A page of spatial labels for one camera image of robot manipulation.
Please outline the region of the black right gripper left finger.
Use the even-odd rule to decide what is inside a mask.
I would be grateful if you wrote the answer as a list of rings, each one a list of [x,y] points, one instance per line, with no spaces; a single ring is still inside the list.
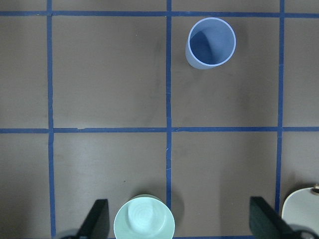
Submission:
[[[82,226],[76,234],[77,239],[107,239],[109,235],[109,205],[107,199],[98,199],[93,204]]]

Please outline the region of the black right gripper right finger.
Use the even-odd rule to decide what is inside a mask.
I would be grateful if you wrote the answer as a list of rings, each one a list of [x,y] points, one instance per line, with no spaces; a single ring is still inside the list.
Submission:
[[[256,239],[295,239],[290,226],[262,197],[250,197],[249,228]]]

